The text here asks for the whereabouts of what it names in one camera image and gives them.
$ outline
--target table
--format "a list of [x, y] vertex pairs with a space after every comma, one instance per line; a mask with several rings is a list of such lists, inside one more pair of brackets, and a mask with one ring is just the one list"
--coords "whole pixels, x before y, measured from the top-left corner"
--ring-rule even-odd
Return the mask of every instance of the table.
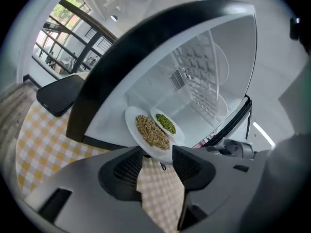
[[[85, 79], [87, 74], [78, 75]], [[17, 180], [23, 196], [69, 163], [109, 152], [66, 137], [70, 112], [54, 117], [38, 101], [30, 107], [16, 146]], [[164, 232], [176, 232], [184, 186], [174, 168], [166, 166], [164, 171], [160, 162], [144, 157], [137, 191], [142, 193], [142, 208], [151, 219]]]

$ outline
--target wooden floor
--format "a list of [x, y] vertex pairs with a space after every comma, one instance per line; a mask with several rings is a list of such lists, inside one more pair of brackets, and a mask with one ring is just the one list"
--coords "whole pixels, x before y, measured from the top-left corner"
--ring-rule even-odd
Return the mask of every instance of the wooden floor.
[[33, 83], [25, 81], [0, 94], [0, 172], [11, 192], [18, 197], [21, 194], [15, 169], [16, 141], [37, 89]]

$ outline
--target chopped green vegetable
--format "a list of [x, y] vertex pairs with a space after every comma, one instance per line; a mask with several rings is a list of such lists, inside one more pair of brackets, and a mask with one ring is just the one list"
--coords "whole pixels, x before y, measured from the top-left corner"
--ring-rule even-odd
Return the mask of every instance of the chopped green vegetable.
[[164, 116], [162, 114], [156, 114], [156, 119], [162, 125], [162, 127], [164, 129], [166, 129], [167, 131], [171, 132], [172, 134], [176, 134], [175, 126], [173, 125], [173, 123], [171, 121], [169, 121], [166, 118], [166, 116]]

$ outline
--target light fixture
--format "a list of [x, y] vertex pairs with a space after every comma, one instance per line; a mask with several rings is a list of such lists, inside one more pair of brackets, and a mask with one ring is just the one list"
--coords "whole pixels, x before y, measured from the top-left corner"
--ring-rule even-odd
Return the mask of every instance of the light fixture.
[[268, 136], [268, 134], [259, 126], [256, 122], [253, 123], [254, 127], [258, 129], [258, 131], [263, 135], [264, 138], [270, 143], [272, 147], [274, 147], [276, 144], [274, 141]]
[[118, 17], [117, 16], [110, 16], [112, 20], [117, 21]]

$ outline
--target brown food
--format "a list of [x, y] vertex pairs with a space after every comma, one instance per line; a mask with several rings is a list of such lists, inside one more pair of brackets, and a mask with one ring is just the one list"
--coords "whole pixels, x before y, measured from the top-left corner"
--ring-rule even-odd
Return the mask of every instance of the brown food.
[[155, 146], [162, 150], [170, 149], [170, 141], [168, 137], [150, 117], [143, 115], [137, 116], [136, 127], [150, 146]]

